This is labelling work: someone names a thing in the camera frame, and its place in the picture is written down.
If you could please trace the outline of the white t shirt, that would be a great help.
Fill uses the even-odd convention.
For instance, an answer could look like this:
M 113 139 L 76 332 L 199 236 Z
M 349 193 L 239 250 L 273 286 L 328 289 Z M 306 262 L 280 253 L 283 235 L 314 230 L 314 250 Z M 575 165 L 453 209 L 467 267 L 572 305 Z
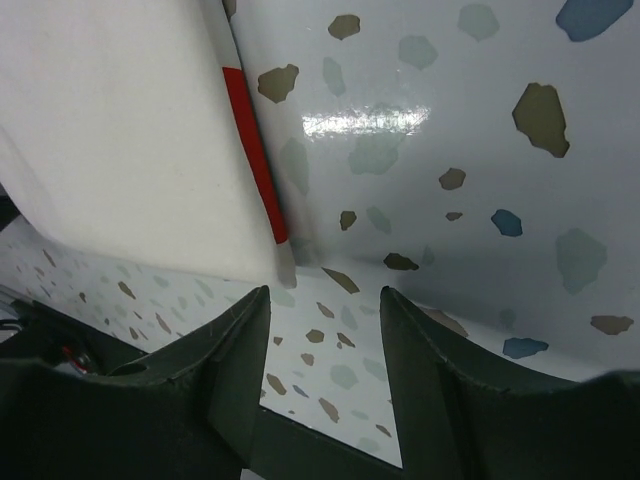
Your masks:
M 1 184 L 43 236 L 294 287 L 231 1 L 5 1 Z

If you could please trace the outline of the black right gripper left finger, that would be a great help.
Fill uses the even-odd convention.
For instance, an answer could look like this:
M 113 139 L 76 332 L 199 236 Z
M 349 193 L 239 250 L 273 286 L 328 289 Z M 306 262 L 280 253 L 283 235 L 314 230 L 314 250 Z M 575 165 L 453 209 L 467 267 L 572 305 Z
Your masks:
M 270 323 L 259 287 L 107 375 L 1 361 L 5 479 L 237 479 L 247 466 Z

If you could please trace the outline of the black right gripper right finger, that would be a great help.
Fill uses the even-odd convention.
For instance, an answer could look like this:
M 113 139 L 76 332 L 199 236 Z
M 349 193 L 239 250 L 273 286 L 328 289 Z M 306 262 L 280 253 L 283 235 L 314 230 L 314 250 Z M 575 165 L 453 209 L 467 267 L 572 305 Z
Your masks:
M 380 319 L 408 479 L 635 479 L 639 375 L 583 382 L 501 358 L 391 287 Z

